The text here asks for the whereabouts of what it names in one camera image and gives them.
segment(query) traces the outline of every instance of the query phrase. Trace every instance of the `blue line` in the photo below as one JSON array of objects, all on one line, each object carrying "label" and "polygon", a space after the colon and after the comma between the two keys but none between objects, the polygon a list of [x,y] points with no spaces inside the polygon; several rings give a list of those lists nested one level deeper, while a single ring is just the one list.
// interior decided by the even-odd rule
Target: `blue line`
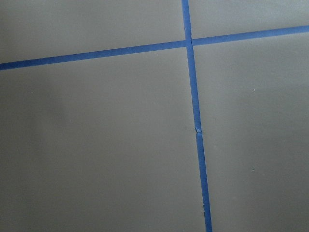
[{"label": "blue line", "polygon": [[182,6],[183,6],[183,24],[184,24],[185,41],[186,41],[186,47],[187,47],[188,66],[189,66],[189,77],[190,77],[190,85],[191,85],[194,125],[197,131],[197,134],[196,134],[197,154],[198,154],[198,163],[199,163],[199,174],[201,177],[201,185],[202,185],[202,195],[203,195],[203,204],[204,204],[204,213],[205,213],[205,226],[206,226],[207,232],[212,232],[211,211],[210,211],[210,203],[209,203],[206,163],[205,163],[204,145],[203,145],[203,134],[202,134],[201,117],[200,117],[199,101],[198,101],[198,91],[197,91],[197,74],[196,74],[196,69],[195,69],[195,59],[194,59],[194,51],[193,51],[192,37],[191,37],[189,1],[182,0]]},{"label": "blue line", "polygon": [[127,54],[133,54],[133,53],[179,48],[179,47],[185,47],[185,46],[186,46],[185,41],[174,41],[174,42],[156,43],[156,44],[149,44],[149,45],[142,45],[142,46],[135,46],[135,47],[117,48],[117,49],[104,50],[104,51],[86,52],[86,53],[79,53],[79,54],[65,55],[65,56],[58,56],[58,57],[47,57],[47,58],[40,58],[40,59],[22,60],[22,61],[15,61],[15,62],[0,64],[0,70],[16,69],[16,68],[23,68],[23,67],[29,67],[29,66],[44,65],[44,64],[55,64],[55,63],[62,63],[62,62],[69,62],[69,61],[76,61],[76,60],[83,60],[83,59],[112,57],[112,56],[127,55]]},{"label": "blue line", "polygon": [[309,26],[281,28],[281,29],[273,29],[273,30],[261,30],[261,31],[239,33],[239,34],[199,38],[199,39],[193,39],[192,44],[193,46],[213,44],[213,43],[217,44],[217,43],[224,43],[224,42],[237,41],[237,40],[248,40],[248,39],[263,38],[263,37],[270,37],[270,36],[297,34],[297,33],[304,33],[304,32],[309,32]]}]

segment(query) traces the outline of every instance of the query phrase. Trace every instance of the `floor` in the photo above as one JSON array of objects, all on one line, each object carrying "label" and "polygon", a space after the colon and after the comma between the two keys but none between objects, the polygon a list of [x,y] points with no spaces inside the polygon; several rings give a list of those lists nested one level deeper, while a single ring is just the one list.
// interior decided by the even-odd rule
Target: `floor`
[{"label": "floor", "polygon": [[0,230],[309,230],[308,7],[2,0]]}]

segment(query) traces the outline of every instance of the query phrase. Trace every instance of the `gray surface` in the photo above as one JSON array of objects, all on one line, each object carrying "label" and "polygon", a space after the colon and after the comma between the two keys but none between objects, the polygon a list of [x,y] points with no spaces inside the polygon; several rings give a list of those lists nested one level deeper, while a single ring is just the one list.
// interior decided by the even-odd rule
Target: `gray surface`
[{"label": "gray surface", "polygon": [[195,47],[214,232],[309,231],[309,34]]},{"label": "gray surface", "polygon": [[1,0],[0,62],[184,39],[179,0]]},{"label": "gray surface", "polygon": [[309,24],[307,0],[190,0],[192,37]]},{"label": "gray surface", "polygon": [[0,72],[0,231],[205,231],[186,57]]}]

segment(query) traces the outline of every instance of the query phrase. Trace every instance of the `gray floor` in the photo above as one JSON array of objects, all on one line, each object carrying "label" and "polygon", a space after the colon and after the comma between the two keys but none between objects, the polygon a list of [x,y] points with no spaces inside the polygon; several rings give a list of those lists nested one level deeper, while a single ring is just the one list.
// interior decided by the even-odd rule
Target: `gray floor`
[{"label": "gray floor", "polygon": [[[309,25],[189,5],[193,39]],[[180,0],[2,0],[0,31],[0,63],[185,40]],[[309,231],[308,41],[194,46],[214,232]],[[0,71],[0,231],[204,232],[192,109],[185,47]]]}]

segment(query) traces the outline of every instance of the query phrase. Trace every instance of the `blue grid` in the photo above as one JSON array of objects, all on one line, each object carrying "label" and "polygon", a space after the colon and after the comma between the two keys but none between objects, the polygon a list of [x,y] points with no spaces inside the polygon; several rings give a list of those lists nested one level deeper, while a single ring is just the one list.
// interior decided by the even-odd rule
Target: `blue grid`
[{"label": "blue grid", "polygon": [[309,26],[261,30],[261,31],[253,31],[253,32],[246,32],[246,33],[237,33],[237,34],[192,39],[190,13],[189,13],[189,0],[182,0],[182,7],[183,7],[183,23],[184,23],[184,30],[185,30],[185,40],[2,63],[0,64],[0,71],[7,70],[7,69],[16,69],[16,68],[23,68],[23,67],[30,67],[30,66],[45,65],[45,64],[70,62],[70,61],[76,61],[76,60],[112,57],[112,56],[128,55],[128,54],[134,54],[134,53],[151,52],[151,51],[186,47],[187,57],[188,57],[190,85],[191,85],[193,115],[194,115],[194,123],[195,123],[195,130],[196,130],[199,171],[200,171],[202,195],[203,195],[205,226],[206,226],[207,232],[212,232],[210,201],[209,201],[208,184],[207,184],[206,163],[205,163],[205,155],[204,155],[203,134],[202,134],[202,128],[201,128],[200,109],[199,109],[199,100],[198,100],[198,91],[197,91],[197,77],[196,77],[195,57],[194,57],[193,46],[304,33],[304,32],[309,32]]}]

